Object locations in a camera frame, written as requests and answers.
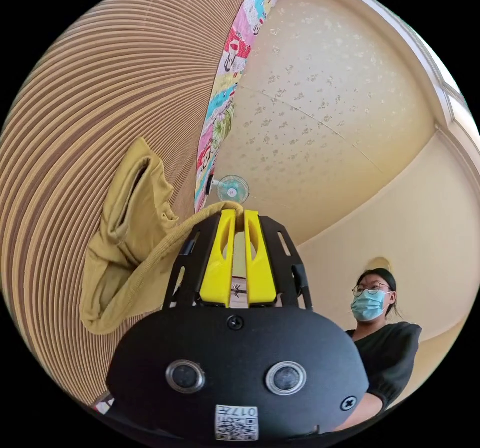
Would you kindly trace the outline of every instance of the screw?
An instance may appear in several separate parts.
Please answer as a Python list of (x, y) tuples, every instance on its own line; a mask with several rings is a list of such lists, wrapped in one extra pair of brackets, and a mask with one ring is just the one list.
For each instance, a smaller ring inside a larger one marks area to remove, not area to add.
[(357, 404), (357, 397), (351, 396), (345, 398), (341, 405), (340, 408), (346, 412), (347, 410), (351, 410), (355, 405)]
[(231, 330), (240, 330), (244, 326), (244, 319), (238, 315), (232, 315), (226, 324)]

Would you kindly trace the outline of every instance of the colorful patchwork quilt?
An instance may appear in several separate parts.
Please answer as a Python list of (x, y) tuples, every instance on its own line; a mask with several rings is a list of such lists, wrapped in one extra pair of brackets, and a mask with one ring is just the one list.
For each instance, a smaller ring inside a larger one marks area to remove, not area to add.
[(256, 36), (277, 0), (244, 0), (226, 39), (198, 143), (195, 212), (205, 206), (207, 182), (222, 142), (232, 129), (233, 100)]

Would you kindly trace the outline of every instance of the face mask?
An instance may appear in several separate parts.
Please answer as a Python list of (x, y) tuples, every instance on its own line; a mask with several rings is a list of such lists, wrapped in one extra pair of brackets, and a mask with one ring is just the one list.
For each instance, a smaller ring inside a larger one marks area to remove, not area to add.
[(390, 292), (379, 290), (372, 294), (368, 290), (363, 290), (351, 304), (353, 316), (360, 322), (369, 322), (379, 317), (388, 308), (384, 308), (384, 299), (387, 293)]

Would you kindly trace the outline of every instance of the yellow towel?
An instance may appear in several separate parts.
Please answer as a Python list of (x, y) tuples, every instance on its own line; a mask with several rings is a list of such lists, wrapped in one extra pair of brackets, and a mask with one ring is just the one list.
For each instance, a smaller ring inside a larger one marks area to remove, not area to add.
[(244, 229), (243, 207), (234, 202), (211, 205), (178, 225), (163, 166), (139, 138), (113, 177), (83, 268), (80, 319), (95, 334), (162, 308), (174, 261), (197, 223), (230, 208), (236, 230)]

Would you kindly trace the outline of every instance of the small fan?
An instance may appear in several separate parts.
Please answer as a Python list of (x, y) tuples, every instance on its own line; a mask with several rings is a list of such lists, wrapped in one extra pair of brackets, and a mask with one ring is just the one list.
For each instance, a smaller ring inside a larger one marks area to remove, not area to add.
[(212, 178), (209, 188), (216, 187), (217, 196), (222, 202), (243, 203), (250, 195), (248, 186), (248, 183), (243, 178), (236, 175), (227, 175), (221, 180)]

